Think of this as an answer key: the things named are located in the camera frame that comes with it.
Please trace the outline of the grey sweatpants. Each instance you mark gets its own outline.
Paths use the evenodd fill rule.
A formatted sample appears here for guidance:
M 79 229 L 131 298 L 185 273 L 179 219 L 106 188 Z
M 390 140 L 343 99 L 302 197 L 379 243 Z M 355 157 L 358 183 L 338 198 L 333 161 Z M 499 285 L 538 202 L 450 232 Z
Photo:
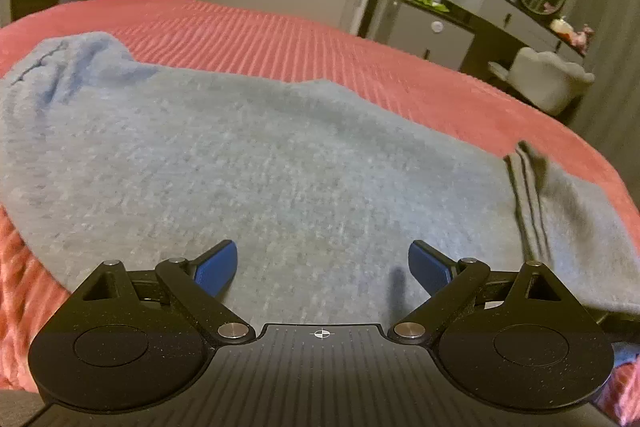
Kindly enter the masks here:
M 227 303 L 255 325 L 397 320 L 424 297 L 416 239 L 639 309 L 617 212 L 530 145 L 499 158 L 328 80 L 143 64 L 104 32 L 44 40 L 2 78 L 1 200 L 68 289 L 106 259 L 146 270 L 231 239 Z

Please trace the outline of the grey window curtain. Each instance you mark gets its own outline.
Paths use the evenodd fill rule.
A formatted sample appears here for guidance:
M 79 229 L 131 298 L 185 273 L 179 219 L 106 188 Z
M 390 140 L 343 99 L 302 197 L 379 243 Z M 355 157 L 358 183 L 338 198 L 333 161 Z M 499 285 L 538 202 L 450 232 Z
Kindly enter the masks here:
M 572 20 L 594 30 L 586 69 L 596 82 L 573 129 L 615 167 L 639 196 L 639 0 L 577 0 Z

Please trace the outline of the grey fluffy vanity chair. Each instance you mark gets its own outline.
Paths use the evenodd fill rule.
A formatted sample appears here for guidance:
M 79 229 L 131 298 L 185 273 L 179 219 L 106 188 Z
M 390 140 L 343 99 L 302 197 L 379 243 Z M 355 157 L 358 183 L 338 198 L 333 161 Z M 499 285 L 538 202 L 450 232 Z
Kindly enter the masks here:
M 577 63 L 567 62 L 554 52 L 531 48 L 521 48 L 510 68 L 489 62 L 488 70 L 492 78 L 505 82 L 530 104 L 553 117 L 581 98 L 596 80 Z

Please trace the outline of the pink figurine on desk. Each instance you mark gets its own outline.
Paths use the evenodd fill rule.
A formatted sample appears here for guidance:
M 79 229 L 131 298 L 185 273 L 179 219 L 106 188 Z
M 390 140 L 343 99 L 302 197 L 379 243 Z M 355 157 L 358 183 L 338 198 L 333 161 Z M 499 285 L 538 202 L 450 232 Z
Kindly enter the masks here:
M 594 30 L 585 24 L 582 30 L 574 31 L 572 33 L 570 36 L 570 45 L 580 53 L 586 53 L 593 36 Z

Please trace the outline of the black grey vanity desk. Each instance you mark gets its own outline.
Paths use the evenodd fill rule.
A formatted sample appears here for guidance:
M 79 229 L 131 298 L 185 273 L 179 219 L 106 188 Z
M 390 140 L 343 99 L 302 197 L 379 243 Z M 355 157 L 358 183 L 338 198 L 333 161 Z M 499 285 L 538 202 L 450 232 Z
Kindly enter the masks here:
M 442 0 L 442 12 L 418 0 L 388 0 L 375 40 L 478 79 L 488 64 L 513 63 L 521 48 L 582 64 L 585 55 L 510 0 Z

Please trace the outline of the pink ribbed bedspread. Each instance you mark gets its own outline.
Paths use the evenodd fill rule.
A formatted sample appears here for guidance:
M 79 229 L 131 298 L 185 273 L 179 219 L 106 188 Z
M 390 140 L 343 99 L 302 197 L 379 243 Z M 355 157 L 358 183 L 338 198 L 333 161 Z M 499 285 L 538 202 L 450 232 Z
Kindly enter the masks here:
M 471 76 L 304 18 L 190 0 L 61 4 L 1 27 L 1 77 L 51 37 L 104 31 L 140 62 L 288 82 L 326 79 L 399 116 L 498 157 L 525 140 L 574 176 L 599 185 L 639 250 L 639 210 L 620 174 L 559 122 Z M 1 426 L 39 409 L 26 355 L 68 291 L 25 246 L 1 207 Z M 615 369 L 599 407 L 639 426 L 639 360 Z

